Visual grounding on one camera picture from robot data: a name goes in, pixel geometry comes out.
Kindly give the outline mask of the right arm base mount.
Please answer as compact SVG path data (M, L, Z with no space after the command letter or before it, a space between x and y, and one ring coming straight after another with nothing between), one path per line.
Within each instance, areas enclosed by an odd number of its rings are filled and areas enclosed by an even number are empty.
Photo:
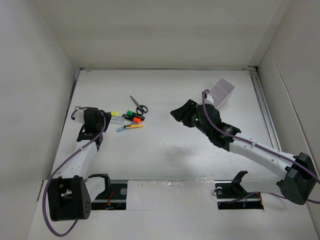
M215 180L215 190L219 210L263 210L262 196L259 192L247 192L241 182L247 171L240 171L232 180Z

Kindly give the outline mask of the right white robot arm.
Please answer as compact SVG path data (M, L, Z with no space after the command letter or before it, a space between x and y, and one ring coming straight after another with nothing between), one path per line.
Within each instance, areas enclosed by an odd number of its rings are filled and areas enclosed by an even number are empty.
M220 112L211 104L198 104L188 100L183 106L170 112L172 117L188 128L197 128L216 147L240 155L268 169L275 178L244 180L248 174L241 170L232 180L225 180L231 204L235 204L258 192L270 193L283 197L297 205L308 202L309 196L320 179L309 155L298 155L278 151L221 120Z

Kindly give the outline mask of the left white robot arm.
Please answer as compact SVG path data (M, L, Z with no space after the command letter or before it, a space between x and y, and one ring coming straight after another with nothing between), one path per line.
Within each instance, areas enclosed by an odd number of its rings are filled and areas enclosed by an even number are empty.
M89 166L98 153L103 134L112 115L96 107L76 107L71 119L82 126L76 139L74 153L53 174L47 187L49 215L52 221L86 220L97 198L112 193L111 180L106 173L89 175Z

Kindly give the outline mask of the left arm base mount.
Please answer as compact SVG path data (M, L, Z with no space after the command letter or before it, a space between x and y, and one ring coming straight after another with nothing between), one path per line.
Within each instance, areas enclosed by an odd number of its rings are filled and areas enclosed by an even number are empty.
M111 180L108 174L91 174L85 182L94 211L126 210L127 180Z

